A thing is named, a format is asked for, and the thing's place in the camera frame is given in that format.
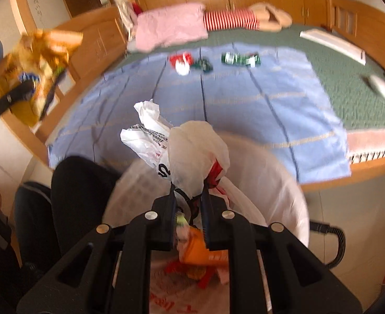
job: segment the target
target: trash bin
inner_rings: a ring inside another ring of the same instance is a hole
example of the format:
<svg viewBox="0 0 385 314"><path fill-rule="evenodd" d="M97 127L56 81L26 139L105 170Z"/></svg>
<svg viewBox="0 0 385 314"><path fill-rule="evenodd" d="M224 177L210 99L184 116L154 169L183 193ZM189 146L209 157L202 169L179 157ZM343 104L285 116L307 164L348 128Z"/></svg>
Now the trash bin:
<svg viewBox="0 0 385 314"><path fill-rule="evenodd" d="M262 145L227 132L217 134L229 148L226 177L254 203L267 224L283 223L308 246L309 212L296 180Z"/></svg>

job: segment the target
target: green package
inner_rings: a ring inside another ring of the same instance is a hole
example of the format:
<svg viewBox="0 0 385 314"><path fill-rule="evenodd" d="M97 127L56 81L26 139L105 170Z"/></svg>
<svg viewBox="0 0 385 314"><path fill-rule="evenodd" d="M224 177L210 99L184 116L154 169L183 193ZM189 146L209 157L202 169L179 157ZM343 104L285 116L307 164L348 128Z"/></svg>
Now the green package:
<svg viewBox="0 0 385 314"><path fill-rule="evenodd" d="M226 65L255 67L261 65L261 57L258 53L242 55L226 52L221 54L221 62Z"/></svg>
<svg viewBox="0 0 385 314"><path fill-rule="evenodd" d="M213 70L213 66L210 64L210 62L206 58L196 60L191 65L191 67L194 69L201 69L204 73L209 73Z"/></svg>

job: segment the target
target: green bedspread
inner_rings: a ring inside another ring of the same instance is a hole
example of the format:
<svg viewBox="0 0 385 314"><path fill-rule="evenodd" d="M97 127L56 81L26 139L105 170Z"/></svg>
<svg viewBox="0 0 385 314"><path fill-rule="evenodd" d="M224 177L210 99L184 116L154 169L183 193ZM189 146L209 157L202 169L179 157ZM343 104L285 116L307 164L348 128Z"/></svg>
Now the green bedspread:
<svg viewBox="0 0 385 314"><path fill-rule="evenodd" d="M385 101L365 82L370 74L385 80L384 70L373 60L367 58L365 66L330 48L300 38L302 30L312 27L293 25L279 33L250 30L226 30L210 32L207 40L181 46L159 48L153 53L174 52L184 48L218 46L225 43L243 42L263 46L287 46L306 53L313 65L325 91L329 94L332 106L344 127L350 130L366 128L385 128ZM117 67L141 59L147 54L130 54Z"/></svg>

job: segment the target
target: metal screw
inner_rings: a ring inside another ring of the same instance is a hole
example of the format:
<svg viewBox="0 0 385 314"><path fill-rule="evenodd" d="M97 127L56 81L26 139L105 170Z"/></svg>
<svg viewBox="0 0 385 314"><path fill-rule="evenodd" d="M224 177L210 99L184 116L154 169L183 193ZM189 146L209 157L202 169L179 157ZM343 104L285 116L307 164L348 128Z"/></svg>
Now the metal screw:
<svg viewBox="0 0 385 314"><path fill-rule="evenodd" d="M110 227L106 224L100 224L97 226L97 233L98 234L106 234L109 231Z"/></svg>
<svg viewBox="0 0 385 314"><path fill-rule="evenodd" d="M225 219L232 219L235 217L235 213L231 210L225 210L222 212L221 216L223 216Z"/></svg>
<svg viewBox="0 0 385 314"><path fill-rule="evenodd" d="M158 213L155 211L148 211L144 214L144 217L146 217L148 220L156 219L158 218Z"/></svg>
<svg viewBox="0 0 385 314"><path fill-rule="evenodd" d="M284 226L279 222L275 222L271 224L271 229L275 232L282 232L284 231Z"/></svg>

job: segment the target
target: black number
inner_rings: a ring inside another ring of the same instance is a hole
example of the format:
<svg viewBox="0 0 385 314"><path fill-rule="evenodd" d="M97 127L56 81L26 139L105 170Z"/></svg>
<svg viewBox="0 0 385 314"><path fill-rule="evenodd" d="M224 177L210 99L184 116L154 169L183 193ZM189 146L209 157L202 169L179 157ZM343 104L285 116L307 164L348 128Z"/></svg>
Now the black number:
<svg viewBox="0 0 385 314"><path fill-rule="evenodd" d="M171 175L171 172L168 170L168 168L164 164L159 164L158 167L158 175L162 176L163 178L167 178L168 176Z"/></svg>

